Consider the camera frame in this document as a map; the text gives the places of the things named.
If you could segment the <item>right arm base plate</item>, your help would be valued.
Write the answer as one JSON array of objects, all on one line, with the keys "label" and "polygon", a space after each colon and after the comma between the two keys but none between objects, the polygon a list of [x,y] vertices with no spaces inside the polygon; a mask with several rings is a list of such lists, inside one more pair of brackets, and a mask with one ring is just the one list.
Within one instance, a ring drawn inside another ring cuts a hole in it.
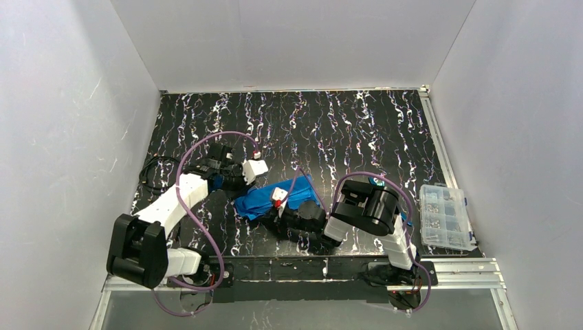
[{"label": "right arm base plate", "polygon": [[413,311],[424,299],[421,290],[439,284],[433,262],[413,264],[410,269],[402,269],[389,262],[370,262],[362,266],[355,279],[364,281],[371,287],[385,287],[389,303],[400,311]]}]

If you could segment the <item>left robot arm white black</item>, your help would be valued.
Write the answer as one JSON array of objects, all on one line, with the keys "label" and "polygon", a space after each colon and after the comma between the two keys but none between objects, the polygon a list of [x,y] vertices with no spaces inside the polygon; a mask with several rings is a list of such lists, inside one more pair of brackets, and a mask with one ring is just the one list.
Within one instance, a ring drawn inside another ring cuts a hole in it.
[{"label": "left robot arm white black", "polygon": [[107,257],[108,274],[143,287],[157,287],[165,278],[196,274],[202,255],[189,248],[169,248],[172,230],[186,211],[216,190],[239,195],[250,187],[232,147],[212,143],[208,152],[182,167],[174,184],[135,215],[121,214],[114,222]]}]

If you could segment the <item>blue cloth napkin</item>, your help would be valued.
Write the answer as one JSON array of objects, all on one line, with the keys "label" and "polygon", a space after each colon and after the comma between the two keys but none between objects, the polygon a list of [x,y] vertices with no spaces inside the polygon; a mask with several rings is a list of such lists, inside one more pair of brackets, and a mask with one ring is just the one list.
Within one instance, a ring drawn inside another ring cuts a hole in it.
[{"label": "blue cloth napkin", "polygon": [[[307,177],[300,175],[296,178],[294,189],[287,200],[287,204],[292,210],[299,209],[301,203],[306,201],[314,201],[318,206],[320,205],[316,192],[309,181],[311,181],[310,175]],[[273,204],[270,198],[273,190],[275,188],[289,190],[291,186],[292,179],[288,179],[262,188],[251,188],[246,195],[234,200],[236,213],[240,217],[248,218],[251,221],[262,217],[272,209]]]}]

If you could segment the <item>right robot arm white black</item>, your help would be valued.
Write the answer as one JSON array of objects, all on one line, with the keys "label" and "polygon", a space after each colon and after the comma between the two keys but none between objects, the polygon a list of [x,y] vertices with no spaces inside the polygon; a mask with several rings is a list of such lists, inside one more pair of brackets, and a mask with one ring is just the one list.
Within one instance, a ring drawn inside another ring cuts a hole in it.
[{"label": "right robot arm white black", "polygon": [[274,188],[269,196],[278,230],[310,234],[323,249],[331,250],[340,246],[348,231],[358,229],[381,241],[391,269],[411,274],[417,271],[416,247],[406,242],[396,191],[348,179],[330,213],[313,200],[292,209],[287,205],[288,194],[283,188]]}]

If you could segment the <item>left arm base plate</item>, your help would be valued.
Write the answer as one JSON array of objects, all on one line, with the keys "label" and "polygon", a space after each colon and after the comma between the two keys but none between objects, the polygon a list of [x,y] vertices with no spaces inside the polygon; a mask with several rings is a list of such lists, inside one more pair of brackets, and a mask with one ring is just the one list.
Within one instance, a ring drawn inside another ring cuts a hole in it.
[{"label": "left arm base plate", "polygon": [[210,287],[231,287],[234,284],[234,264],[226,263],[221,271],[218,261],[202,261],[194,274],[170,277],[166,284],[195,292],[208,292]]}]

